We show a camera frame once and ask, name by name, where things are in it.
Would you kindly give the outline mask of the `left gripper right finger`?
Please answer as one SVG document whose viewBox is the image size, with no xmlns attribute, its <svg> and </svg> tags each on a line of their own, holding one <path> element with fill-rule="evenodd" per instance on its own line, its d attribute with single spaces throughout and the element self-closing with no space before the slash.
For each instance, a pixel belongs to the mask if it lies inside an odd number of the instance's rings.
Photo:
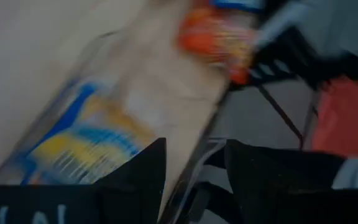
<svg viewBox="0 0 358 224">
<path fill-rule="evenodd" d="M 224 158 L 245 223 L 358 223 L 358 161 L 234 139 Z"/>
</svg>

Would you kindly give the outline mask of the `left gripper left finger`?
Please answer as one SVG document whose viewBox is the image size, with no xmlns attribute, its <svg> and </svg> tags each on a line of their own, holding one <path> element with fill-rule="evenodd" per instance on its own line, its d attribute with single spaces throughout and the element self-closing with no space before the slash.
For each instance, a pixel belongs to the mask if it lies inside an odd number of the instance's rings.
<svg viewBox="0 0 358 224">
<path fill-rule="evenodd" d="M 0 185 L 0 224 L 157 223 L 165 175 L 158 138 L 91 185 Z"/>
</svg>

